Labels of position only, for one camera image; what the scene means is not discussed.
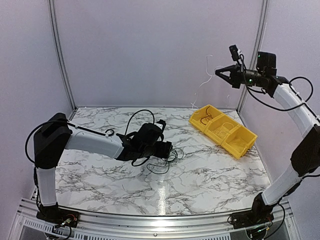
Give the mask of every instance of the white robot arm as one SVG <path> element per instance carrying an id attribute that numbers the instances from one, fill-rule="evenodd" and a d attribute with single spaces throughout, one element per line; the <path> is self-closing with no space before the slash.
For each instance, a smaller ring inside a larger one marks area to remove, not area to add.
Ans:
<path id="1" fill-rule="evenodd" d="M 34 182 L 40 197 L 39 204 L 37 201 L 37 218 L 61 224 L 66 220 L 65 216 L 78 215 L 77 212 L 60 209 L 57 203 L 56 166 L 64 149 L 102 154 L 119 161 L 132 161 L 133 166 L 140 158 L 147 160 L 150 156 L 155 156 L 167 159 L 172 143 L 164 141 L 165 126 L 166 122 L 163 120 L 157 123 L 153 121 L 143 124 L 137 132 L 114 135 L 115 132 L 111 129 L 105 133 L 98 132 L 68 121 L 65 114 L 57 113 L 49 121 L 36 127 L 27 138 L 25 149 L 27 157 L 35 166 Z M 28 140 L 33 132 L 34 161 L 27 151 Z"/>
<path id="2" fill-rule="evenodd" d="M 250 70 L 246 68 L 244 56 L 239 55 L 236 45 L 230 46 L 229 49 L 232 59 L 237 63 L 218 69 L 215 74 L 231 84 L 233 88 L 239 89 L 240 85 L 244 84 L 248 93 L 258 102 L 275 110 L 288 112 L 303 137 L 302 142 L 292 153 L 291 163 L 287 170 L 265 191 L 255 197 L 251 210 L 230 215 L 231 224 L 238 229 L 265 223 L 272 219 L 273 207 L 283 197 L 293 193 L 302 179 L 320 166 L 320 117 L 291 85 L 294 79 L 306 78 L 297 77 L 289 82 L 285 77 L 276 75 L 275 54 L 258 52 L 257 70 Z M 252 94 L 257 91 L 250 87 L 261 87 L 258 93 L 269 94 L 283 108 L 276 108 L 262 102 Z"/>

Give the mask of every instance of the yellow plastic tray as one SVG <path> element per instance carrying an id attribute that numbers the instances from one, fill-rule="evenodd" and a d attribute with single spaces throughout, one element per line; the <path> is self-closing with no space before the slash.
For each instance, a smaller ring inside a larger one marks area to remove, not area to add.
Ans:
<path id="1" fill-rule="evenodd" d="M 211 105 L 195 111 L 189 122 L 236 159 L 250 149 L 257 135 Z"/>

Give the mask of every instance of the white marble surface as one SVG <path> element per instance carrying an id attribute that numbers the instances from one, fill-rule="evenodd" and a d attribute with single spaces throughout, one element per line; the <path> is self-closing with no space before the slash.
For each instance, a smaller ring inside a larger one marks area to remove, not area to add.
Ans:
<path id="1" fill-rule="evenodd" d="M 72 121 L 123 134 L 131 115 L 140 109 L 80 108 Z M 60 205 L 127 215 L 208 214 L 250 208 L 254 197 L 270 184 L 254 147 L 236 160 L 188 122 L 191 109 L 148 109 L 156 121 L 166 121 L 164 140 L 183 149 L 184 158 L 170 164 L 166 174 L 157 175 L 146 164 L 132 167 L 130 161 L 65 150 L 56 169 Z M 236 111 L 224 112 L 241 123 Z M 128 132 L 151 120 L 149 113 L 139 113 Z"/>

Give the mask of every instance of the white wall panel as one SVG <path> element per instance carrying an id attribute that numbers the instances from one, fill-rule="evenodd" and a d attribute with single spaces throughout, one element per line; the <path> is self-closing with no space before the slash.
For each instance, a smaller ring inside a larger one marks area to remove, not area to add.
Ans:
<path id="1" fill-rule="evenodd" d="M 314 85 L 310 106 L 320 114 L 320 1 L 270 1 L 262 51 L 275 53 L 277 74 L 289 80 L 296 76 L 309 78 Z M 310 87 L 302 80 L 293 84 L 307 98 Z M 261 99 L 275 104 L 273 99 Z M 293 150 L 302 137 L 285 112 L 269 109 L 251 96 L 241 114 L 247 126 L 258 134 L 257 146 L 272 179 L 275 180 L 290 163 Z M 320 239 L 320 179 L 306 179 L 289 199 L 303 240 Z"/>
<path id="2" fill-rule="evenodd" d="M 57 19 L 78 106 L 190 107 L 209 71 L 250 59 L 261 0 L 58 0 Z M 235 108 L 240 91 L 214 78 L 198 106 Z"/>
<path id="3" fill-rule="evenodd" d="M 22 197 L 34 187 L 25 157 L 29 132 L 71 113 L 50 29 L 47 1 L 0 3 L 0 234 L 7 239 Z M 30 155 L 33 157 L 32 141 Z"/>

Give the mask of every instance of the vertical metal post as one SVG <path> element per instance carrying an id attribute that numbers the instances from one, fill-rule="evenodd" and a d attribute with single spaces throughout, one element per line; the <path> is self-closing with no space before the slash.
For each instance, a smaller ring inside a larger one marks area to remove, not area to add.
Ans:
<path id="1" fill-rule="evenodd" d="M 269 0 L 262 0 L 261 10 L 260 10 L 260 18 L 259 18 L 259 26 L 258 31 L 256 33 L 254 48 L 253 48 L 253 54 L 251 56 L 249 69 L 254 69 L 255 65 L 257 63 L 257 57 L 258 57 L 258 51 L 261 48 L 262 40 L 264 36 L 264 31 L 266 27 L 266 20 L 267 20 L 267 13 L 268 13 L 268 7 L 269 7 Z M 236 111 L 238 114 L 241 114 L 241 111 L 244 108 L 246 99 L 247 99 L 247 89 L 244 87 L 239 99 L 238 106 L 236 108 Z"/>
<path id="2" fill-rule="evenodd" d="M 69 77 L 68 77 L 68 73 L 65 65 L 65 60 L 64 60 L 64 56 L 63 56 L 62 48 L 60 44 L 55 1 L 48 0 L 48 6 L 49 6 L 49 15 L 50 15 L 52 34 L 53 34 L 54 47 L 57 55 L 57 60 L 58 60 L 58 64 L 61 72 L 64 89 L 65 89 L 69 104 L 71 106 L 71 109 L 72 111 L 75 111 L 77 109 L 77 106 L 75 103 L 74 96 L 72 94 Z"/>

